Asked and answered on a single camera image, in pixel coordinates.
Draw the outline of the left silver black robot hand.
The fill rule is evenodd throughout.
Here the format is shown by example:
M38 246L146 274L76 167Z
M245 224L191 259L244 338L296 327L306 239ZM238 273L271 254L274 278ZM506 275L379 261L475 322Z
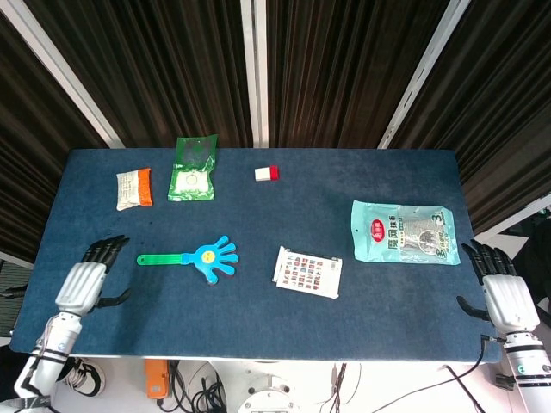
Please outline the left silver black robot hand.
M128 243L124 235L101 239L89 246L83 258L69 271L55 299L61 312L83 317L96 308L118 306L130 297L127 288L117 297L102 297L102 286L121 249Z

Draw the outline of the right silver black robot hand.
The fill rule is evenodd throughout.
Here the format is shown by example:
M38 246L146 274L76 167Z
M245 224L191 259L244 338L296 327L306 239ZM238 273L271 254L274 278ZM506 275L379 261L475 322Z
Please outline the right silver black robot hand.
M504 335L534 331L540 323L536 305L510 257L499 248L475 240L461 247L472 263L486 307L477 309L458 296L460 308L470 317L491 323Z

